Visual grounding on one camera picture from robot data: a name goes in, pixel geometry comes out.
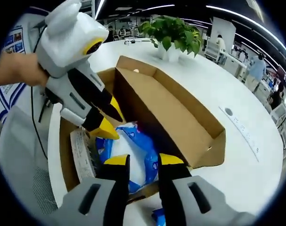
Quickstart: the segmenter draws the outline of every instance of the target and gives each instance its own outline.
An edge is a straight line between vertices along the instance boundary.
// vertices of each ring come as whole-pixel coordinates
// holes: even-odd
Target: cardboard box flap
[[[224,131],[224,127],[211,112],[173,78],[159,69],[155,72],[154,78],[195,116],[212,138],[216,138]]]
[[[148,76],[153,76],[157,70],[156,67],[126,56],[120,56],[116,67],[127,69],[129,71],[138,70],[140,73]]]
[[[194,168],[202,166],[218,166],[223,164],[226,146],[226,131],[222,131],[220,135],[213,140],[209,149],[198,160]]]
[[[104,83],[107,91],[112,94],[114,90],[115,67],[98,72],[98,76]]]
[[[117,68],[156,117],[187,162],[194,167],[209,149],[212,137],[191,112],[153,77]]]

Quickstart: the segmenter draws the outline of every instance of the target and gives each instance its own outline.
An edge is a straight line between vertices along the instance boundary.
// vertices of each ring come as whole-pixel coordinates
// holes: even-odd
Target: white paper
[[[90,159],[88,150],[88,137],[85,131],[77,129],[71,132],[71,145],[74,157],[74,163],[80,183],[85,178],[95,177],[95,171]]]

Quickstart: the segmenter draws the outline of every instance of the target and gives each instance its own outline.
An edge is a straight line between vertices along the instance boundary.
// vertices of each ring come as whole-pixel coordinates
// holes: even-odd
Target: cardboard box
[[[178,156],[192,168],[224,162],[224,127],[169,75],[125,56],[120,57],[116,68],[98,75],[117,99],[126,121],[138,121],[159,152]],[[121,124],[108,119],[115,126]],[[79,184],[69,144],[69,134],[74,129],[76,126],[61,119],[60,156],[68,191]],[[142,189],[131,199],[157,192],[155,186],[150,187],[152,189]]]

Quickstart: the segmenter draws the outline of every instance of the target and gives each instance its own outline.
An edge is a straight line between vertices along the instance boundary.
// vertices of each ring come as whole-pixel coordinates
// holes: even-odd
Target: white pot
[[[180,49],[176,49],[173,42],[171,43],[171,46],[168,49],[168,51],[164,49],[161,42],[158,44],[158,56],[162,60],[169,62],[178,62],[180,53],[181,53]]]

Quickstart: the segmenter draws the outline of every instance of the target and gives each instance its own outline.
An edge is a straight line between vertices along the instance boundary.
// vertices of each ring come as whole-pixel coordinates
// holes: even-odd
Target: potted plant
[[[151,38],[161,59],[170,62],[178,61],[180,52],[186,50],[188,54],[194,52],[195,57],[202,45],[202,37],[195,26],[171,16],[160,16],[153,23],[145,21],[139,26],[139,32]]]

